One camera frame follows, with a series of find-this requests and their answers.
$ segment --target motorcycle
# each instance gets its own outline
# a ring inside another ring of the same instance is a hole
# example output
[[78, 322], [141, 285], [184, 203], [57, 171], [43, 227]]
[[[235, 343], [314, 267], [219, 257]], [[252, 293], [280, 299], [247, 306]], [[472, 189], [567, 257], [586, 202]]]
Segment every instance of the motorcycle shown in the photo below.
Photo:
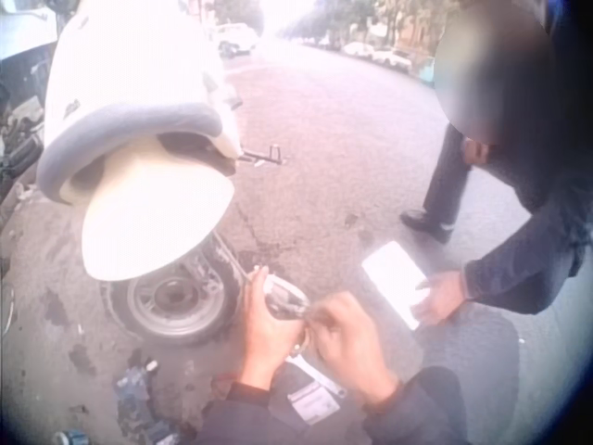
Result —
[[229, 177], [240, 161], [283, 160], [241, 146], [218, 48], [176, 3], [80, 2], [49, 75], [37, 184], [86, 206], [84, 267], [116, 321], [195, 344], [230, 325], [248, 279], [215, 231]]

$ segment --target asphalt road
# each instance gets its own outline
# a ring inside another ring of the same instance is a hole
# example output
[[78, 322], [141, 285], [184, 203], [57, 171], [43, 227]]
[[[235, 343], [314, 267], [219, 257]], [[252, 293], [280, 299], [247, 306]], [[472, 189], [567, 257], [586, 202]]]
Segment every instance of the asphalt road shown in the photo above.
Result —
[[[365, 61], [288, 43], [263, 44], [227, 67], [245, 101], [238, 110], [244, 144], [262, 151], [279, 144], [288, 159], [282, 167], [243, 166], [233, 178], [236, 194], [220, 231], [241, 262], [269, 264], [313, 299], [351, 290], [377, 320], [402, 379], [433, 364], [458, 374], [473, 443], [529, 443], [561, 410], [593, 350], [590, 255], [538, 316], [467, 305], [449, 323], [411, 333], [361, 261], [393, 239], [426, 273], [480, 258], [528, 218], [512, 190], [474, 172], [457, 230], [442, 248], [397, 217], [422, 204], [435, 167], [447, 121], [433, 90]], [[73, 427], [96, 443], [134, 443], [122, 434], [112, 385], [128, 362], [152, 357], [160, 362], [158, 413], [199, 428], [211, 377], [236, 372], [241, 362], [240, 328], [200, 348], [164, 349], [128, 337], [83, 270], [81, 224], [81, 210], [34, 194], [3, 233], [18, 315], [2, 343], [6, 424], [29, 443]], [[272, 410], [290, 416], [285, 394], [306, 383], [287, 365]], [[305, 443], [369, 443], [362, 418], [347, 400], [305, 433]]]

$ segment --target white car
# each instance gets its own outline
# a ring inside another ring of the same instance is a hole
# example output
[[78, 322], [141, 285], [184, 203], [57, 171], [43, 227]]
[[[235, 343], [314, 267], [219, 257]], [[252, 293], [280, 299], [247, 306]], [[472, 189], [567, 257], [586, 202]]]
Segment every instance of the white car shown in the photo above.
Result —
[[351, 44], [345, 45], [342, 48], [342, 51], [344, 51], [349, 56], [371, 58], [374, 49], [369, 44], [352, 42]]
[[372, 53], [372, 60], [405, 72], [411, 71], [410, 54], [391, 46], [383, 46], [375, 50]]
[[258, 44], [258, 34], [245, 23], [229, 23], [216, 27], [220, 44], [236, 47], [238, 53], [248, 54]]

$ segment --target person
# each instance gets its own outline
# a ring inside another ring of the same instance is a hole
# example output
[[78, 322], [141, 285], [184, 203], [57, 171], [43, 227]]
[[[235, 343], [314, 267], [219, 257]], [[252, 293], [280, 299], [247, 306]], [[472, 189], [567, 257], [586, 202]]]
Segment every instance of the person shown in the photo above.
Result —
[[[260, 269], [246, 286], [243, 369], [226, 400], [210, 406], [198, 445], [271, 443], [271, 432], [282, 428], [268, 410], [271, 383], [305, 322], [271, 316], [263, 292], [267, 274], [267, 268]], [[374, 322], [352, 295], [340, 293], [316, 304], [308, 325], [329, 369], [364, 401], [364, 427], [374, 444], [466, 443], [457, 377], [431, 367], [407, 385], [401, 382], [385, 364]]]
[[425, 285], [430, 295], [413, 310], [423, 323], [447, 319], [468, 300], [539, 313], [581, 269], [593, 229], [593, 140], [588, 129], [593, 63], [587, 39], [570, 8], [562, 7], [565, 3], [550, 2], [553, 83], [544, 88], [541, 72], [510, 70], [514, 80], [505, 85], [509, 105], [500, 121], [503, 142], [467, 139], [450, 124], [423, 210], [400, 216], [409, 228], [446, 244], [473, 167], [512, 186], [531, 213], [523, 227], [482, 259], [429, 277]]

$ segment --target dark trousers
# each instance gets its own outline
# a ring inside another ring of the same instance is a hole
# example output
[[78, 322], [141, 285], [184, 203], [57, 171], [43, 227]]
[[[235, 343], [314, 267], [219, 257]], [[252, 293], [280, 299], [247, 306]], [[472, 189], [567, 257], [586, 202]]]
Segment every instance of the dark trousers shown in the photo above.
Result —
[[[436, 170], [424, 200], [426, 212], [443, 224], [453, 224], [457, 221], [461, 198], [471, 170], [471, 167], [463, 160], [461, 150], [463, 140], [464, 136], [455, 127], [452, 125], [447, 127]], [[485, 170], [514, 186], [516, 185], [514, 179], [519, 173], [514, 172], [513, 166], [508, 164], [509, 162], [505, 162], [503, 159], [497, 159], [496, 162], [488, 163]], [[528, 185], [523, 189], [537, 190], [539, 188]], [[541, 194], [535, 193], [518, 193], [518, 196], [524, 207], [531, 211], [533, 211], [533, 207], [536, 207], [534, 203], [540, 203], [543, 200]], [[552, 303], [560, 292], [564, 281], [571, 275], [574, 261], [575, 251], [573, 249], [559, 252], [548, 269], [529, 277], [504, 294], [482, 298], [479, 302], [519, 313], [541, 312]]]

